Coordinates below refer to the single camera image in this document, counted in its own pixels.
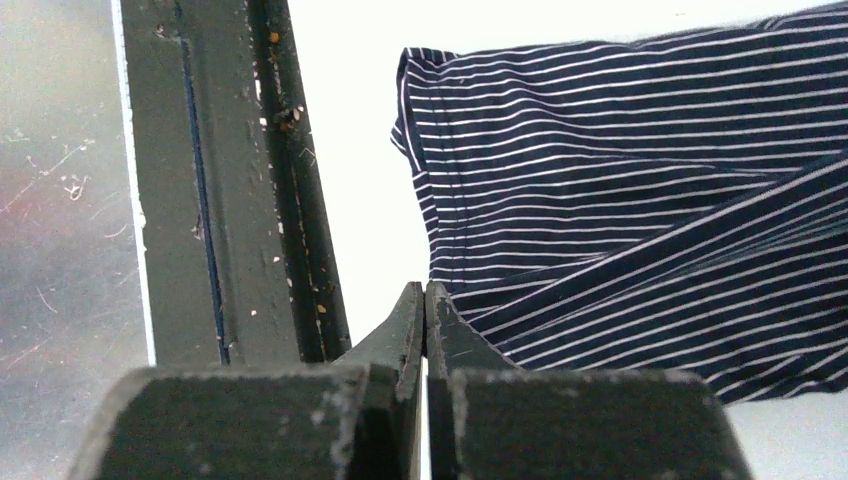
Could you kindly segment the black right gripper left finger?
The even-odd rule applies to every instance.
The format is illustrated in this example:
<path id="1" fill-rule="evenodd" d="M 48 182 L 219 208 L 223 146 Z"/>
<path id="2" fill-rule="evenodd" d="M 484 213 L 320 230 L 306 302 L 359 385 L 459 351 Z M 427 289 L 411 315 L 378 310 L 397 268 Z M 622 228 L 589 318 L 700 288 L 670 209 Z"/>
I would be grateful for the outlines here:
<path id="1" fill-rule="evenodd" d="M 73 479 L 416 479 L 424 291 L 331 363 L 145 367 L 108 392 Z"/>

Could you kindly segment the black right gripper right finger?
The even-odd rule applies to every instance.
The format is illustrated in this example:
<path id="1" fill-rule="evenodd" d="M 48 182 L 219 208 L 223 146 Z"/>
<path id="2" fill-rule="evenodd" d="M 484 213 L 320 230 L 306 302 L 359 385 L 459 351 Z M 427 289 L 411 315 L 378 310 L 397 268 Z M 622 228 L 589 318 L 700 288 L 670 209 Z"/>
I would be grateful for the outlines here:
<path id="1" fill-rule="evenodd" d="M 528 371 L 425 293 L 436 479 L 747 479 L 721 403 L 668 370 Z"/>

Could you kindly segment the navy striped boxer underwear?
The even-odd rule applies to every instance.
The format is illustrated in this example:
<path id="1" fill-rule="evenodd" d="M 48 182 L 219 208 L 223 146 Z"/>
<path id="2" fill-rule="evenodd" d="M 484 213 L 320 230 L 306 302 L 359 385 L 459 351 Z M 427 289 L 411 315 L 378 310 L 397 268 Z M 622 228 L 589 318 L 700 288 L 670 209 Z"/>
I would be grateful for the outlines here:
<path id="1" fill-rule="evenodd" d="M 429 277 L 527 370 L 847 387 L 847 5 L 631 42 L 408 48 Z"/>

